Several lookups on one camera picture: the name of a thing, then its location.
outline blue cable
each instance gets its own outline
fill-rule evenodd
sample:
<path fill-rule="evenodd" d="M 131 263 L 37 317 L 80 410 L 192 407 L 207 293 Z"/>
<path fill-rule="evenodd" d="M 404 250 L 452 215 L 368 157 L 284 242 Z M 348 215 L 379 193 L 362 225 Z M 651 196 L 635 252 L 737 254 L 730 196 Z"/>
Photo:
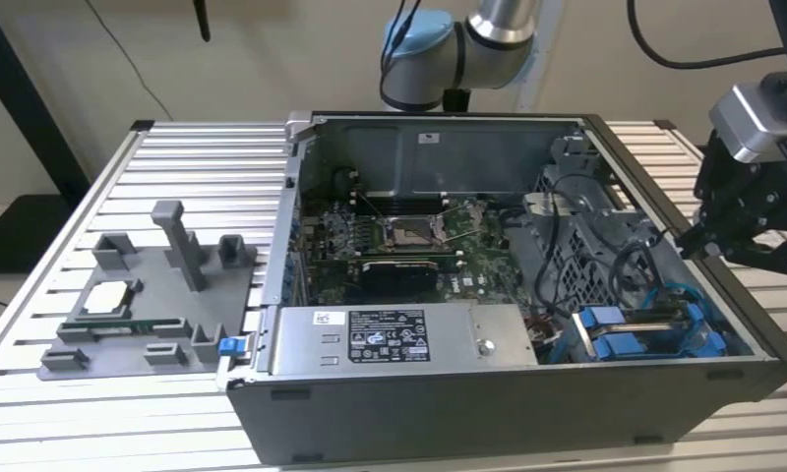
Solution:
<path fill-rule="evenodd" d="M 702 293 L 699 293 L 699 290 L 697 290 L 690 285 L 686 285 L 685 283 L 677 283 L 677 282 L 666 283 L 666 288 L 678 288 L 682 291 L 685 291 L 689 295 L 691 295 L 697 299 L 698 305 L 702 305 L 702 310 L 703 310 L 703 314 L 706 315 L 706 320 L 711 321 L 714 319 L 713 312 L 711 312 L 711 305 L 709 305 L 709 301 L 706 300 L 706 297 L 703 297 Z M 647 292 L 647 297 L 645 297 L 645 302 L 642 302 L 642 309 L 646 309 L 650 306 L 651 301 L 654 300 L 654 297 L 657 296 L 658 291 L 659 291 L 659 289 L 654 288 L 650 292 Z"/>

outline green circuit board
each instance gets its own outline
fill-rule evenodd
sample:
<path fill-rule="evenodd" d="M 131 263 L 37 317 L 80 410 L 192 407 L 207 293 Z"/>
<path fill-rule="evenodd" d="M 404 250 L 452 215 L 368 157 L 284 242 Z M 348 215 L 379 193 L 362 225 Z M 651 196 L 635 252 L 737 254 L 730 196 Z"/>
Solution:
<path fill-rule="evenodd" d="M 336 206 L 307 218 L 310 302 L 326 306 L 473 300 L 517 303 L 526 309 L 529 295 L 499 216 L 498 209 L 473 197 L 450 199 L 436 215 L 384 219 Z M 436 265 L 434 290 L 406 298 L 363 296 L 363 265 L 395 261 Z"/>

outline screw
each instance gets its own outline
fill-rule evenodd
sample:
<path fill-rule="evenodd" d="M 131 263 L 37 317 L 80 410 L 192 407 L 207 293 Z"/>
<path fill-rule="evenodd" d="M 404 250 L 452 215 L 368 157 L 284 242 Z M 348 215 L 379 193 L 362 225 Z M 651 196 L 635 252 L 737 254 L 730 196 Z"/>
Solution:
<path fill-rule="evenodd" d="M 787 81 L 785 79 L 780 79 L 778 81 L 776 81 L 776 91 L 778 93 L 784 93 L 786 89 L 787 89 Z"/>

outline motherboard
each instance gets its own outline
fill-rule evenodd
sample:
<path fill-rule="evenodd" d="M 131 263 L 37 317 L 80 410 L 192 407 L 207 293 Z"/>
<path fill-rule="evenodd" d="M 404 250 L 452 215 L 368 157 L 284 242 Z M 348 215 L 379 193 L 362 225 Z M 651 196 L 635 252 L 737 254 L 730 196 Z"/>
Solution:
<path fill-rule="evenodd" d="M 310 303 L 473 300 L 530 309 L 505 226 L 523 213 L 485 197 L 354 195 L 303 218 Z"/>

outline metal pole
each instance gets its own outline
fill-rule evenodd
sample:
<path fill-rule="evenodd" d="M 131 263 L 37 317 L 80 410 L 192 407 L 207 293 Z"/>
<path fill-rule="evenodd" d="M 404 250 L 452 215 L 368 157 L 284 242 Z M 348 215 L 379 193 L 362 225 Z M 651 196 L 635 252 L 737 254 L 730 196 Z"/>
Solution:
<path fill-rule="evenodd" d="M 79 207 L 91 183 L 1 28 L 0 101 L 67 204 Z"/>

